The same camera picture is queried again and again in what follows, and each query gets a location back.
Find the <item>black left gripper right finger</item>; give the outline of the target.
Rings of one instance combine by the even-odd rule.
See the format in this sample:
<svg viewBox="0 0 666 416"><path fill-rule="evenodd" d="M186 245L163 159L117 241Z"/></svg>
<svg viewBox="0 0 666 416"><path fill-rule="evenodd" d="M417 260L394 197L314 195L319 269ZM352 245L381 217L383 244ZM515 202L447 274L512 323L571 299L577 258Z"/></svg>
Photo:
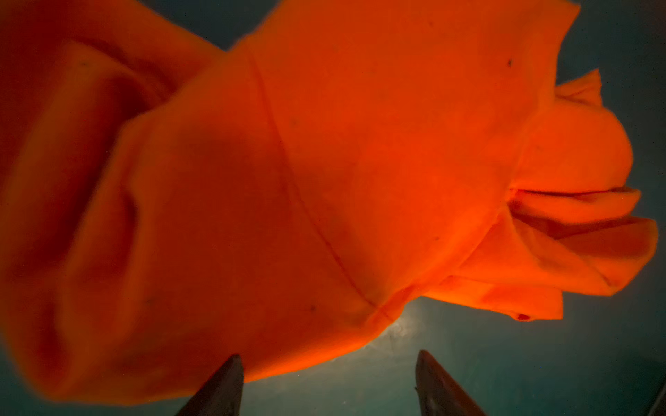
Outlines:
<svg viewBox="0 0 666 416"><path fill-rule="evenodd" d="M487 416L427 350L418 354L415 375L422 416Z"/></svg>

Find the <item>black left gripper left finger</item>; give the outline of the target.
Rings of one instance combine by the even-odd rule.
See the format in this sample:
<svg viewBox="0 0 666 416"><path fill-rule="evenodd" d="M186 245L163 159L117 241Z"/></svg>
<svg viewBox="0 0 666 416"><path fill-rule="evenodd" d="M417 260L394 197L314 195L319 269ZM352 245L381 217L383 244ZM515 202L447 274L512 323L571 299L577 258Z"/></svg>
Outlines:
<svg viewBox="0 0 666 416"><path fill-rule="evenodd" d="M243 363L232 355L176 416L239 416L243 389Z"/></svg>

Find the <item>orange t shirt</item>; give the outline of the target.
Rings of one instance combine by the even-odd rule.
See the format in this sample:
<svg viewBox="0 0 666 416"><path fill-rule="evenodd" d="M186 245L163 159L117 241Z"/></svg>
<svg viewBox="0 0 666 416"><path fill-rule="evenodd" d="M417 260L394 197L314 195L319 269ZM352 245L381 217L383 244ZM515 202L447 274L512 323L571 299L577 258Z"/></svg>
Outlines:
<svg viewBox="0 0 666 416"><path fill-rule="evenodd" d="M221 50L136 1L1 4L1 334L52 400L191 395L426 296L557 320L657 248L567 1L283 1Z"/></svg>

